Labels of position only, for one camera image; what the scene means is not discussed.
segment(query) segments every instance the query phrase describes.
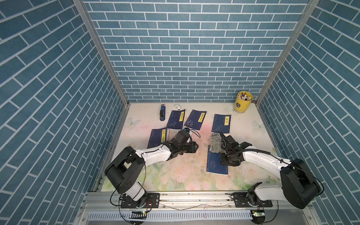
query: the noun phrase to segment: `blue book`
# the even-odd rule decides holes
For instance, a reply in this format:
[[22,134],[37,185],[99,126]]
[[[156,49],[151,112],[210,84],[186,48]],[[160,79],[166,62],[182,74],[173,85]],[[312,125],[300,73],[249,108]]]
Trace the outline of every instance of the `blue book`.
[[221,131],[224,134],[230,133],[230,121],[231,115],[215,114],[211,132],[219,133]]
[[228,166],[221,165],[220,153],[211,152],[209,145],[207,147],[206,172],[224,175],[228,174]]
[[166,127],[161,129],[152,129],[148,148],[159,146],[162,142],[166,141]]
[[185,122],[185,126],[194,130],[200,130],[204,118],[206,116],[206,111],[196,111],[192,110],[188,119]]
[[167,128],[181,130],[184,124],[185,109],[181,111],[171,111],[169,121],[167,122]]

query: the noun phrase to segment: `mounting plate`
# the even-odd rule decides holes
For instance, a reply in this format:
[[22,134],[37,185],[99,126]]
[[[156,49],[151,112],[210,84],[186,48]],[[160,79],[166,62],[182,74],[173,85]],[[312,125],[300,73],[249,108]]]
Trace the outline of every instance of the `mounting plate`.
[[[160,193],[147,193],[146,199],[150,199],[153,203],[152,208],[159,208]],[[130,196],[124,196],[121,202],[121,208],[136,208],[136,203]]]
[[[234,192],[231,194],[231,197],[234,198],[235,207],[237,208],[246,208],[246,207],[254,207],[249,204],[247,199],[247,192]],[[273,203],[271,200],[262,201],[262,205],[265,207],[272,207]]]

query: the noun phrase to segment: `table surface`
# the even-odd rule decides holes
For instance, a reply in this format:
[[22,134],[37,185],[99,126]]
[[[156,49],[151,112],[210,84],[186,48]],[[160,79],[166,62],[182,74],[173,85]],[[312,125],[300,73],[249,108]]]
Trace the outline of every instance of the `table surface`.
[[[245,113],[233,111],[233,103],[179,103],[181,110],[186,109],[185,121],[194,110],[207,111],[203,125],[199,131],[201,138],[192,135],[199,148],[195,154],[185,153],[166,162],[158,162],[147,166],[144,188],[147,191],[199,191],[199,190],[247,190],[257,182],[279,183],[280,180],[271,172],[250,162],[242,162],[240,166],[228,167],[228,175],[206,172],[208,145],[214,114],[230,114],[230,135],[238,142],[246,141],[261,150],[277,155],[263,125],[260,115],[251,103]],[[152,129],[164,128],[170,113],[175,110],[174,103],[167,103],[166,116],[160,121],[159,103],[132,103],[126,117],[113,159],[127,146],[134,149],[146,149]],[[168,130],[170,140],[177,130]],[[138,181],[144,180],[144,169]],[[114,191],[114,187],[106,178],[102,192]]]

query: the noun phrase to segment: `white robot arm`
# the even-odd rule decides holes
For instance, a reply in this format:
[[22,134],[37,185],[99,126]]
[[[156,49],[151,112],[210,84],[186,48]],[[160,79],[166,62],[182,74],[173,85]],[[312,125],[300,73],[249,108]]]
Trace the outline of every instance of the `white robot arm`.
[[[272,172],[281,179],[281,183],[263,184],[256,183],[248,190],[248,201],[257,206],[266,200],[289,201],[297,208],[305,206],[320,193],[320,186],[310,169],[300,159],[289,160],[276,157],[270,152],[254,148],[251,144],[243,142],[238,144],[231,136],[222,137],[222,149],[225,153],[220,154],[221,164],[238,166],[241,162],[255,163]],[[126,147],[106,168],[105,174],[110,182],[116,187],[118,193],[126,193],[135,201],[137,206],[142,206],[146,200],[146,191],[136,179],[143,166],[156,162],[167,161],[179,154],[195,153],[198,149],[196,142],[192,141],[190,130],[184,129],[177,133],[171,140],[158,147],[134,150]],[[124,163],[131,163],[126,168]]]
[[173,159],[179,154],[195,153],[199,146],[192,141],[190,133],[187,128],[180,130],[171,141],[154,148],[134,150],[130,146],[126,147],[105,169],[105,175],[119,194],[126,193],[137,206],[142,206],[147,193],[136,182],[141,170],[144,166]]

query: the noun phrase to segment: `pen holder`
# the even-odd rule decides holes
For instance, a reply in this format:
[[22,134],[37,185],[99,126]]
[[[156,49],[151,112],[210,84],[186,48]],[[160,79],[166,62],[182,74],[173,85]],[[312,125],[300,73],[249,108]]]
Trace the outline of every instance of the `pen holder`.
[[[250,96],[251,97],[251,100],[250,101],[245,101],[245,100],[242,100],[241,99],[241,96],[242,94],[246,95],[246,96]],[[238,96],[236,97],[236,101],[234,103],[234,107],[233,107],[233,110],[237,113],[244,113],[247,108],[249,107],[251,101],[253,99],[253,96],[252,94],[250,94],[249,92],[247,91],[240,91],[238,93]]]

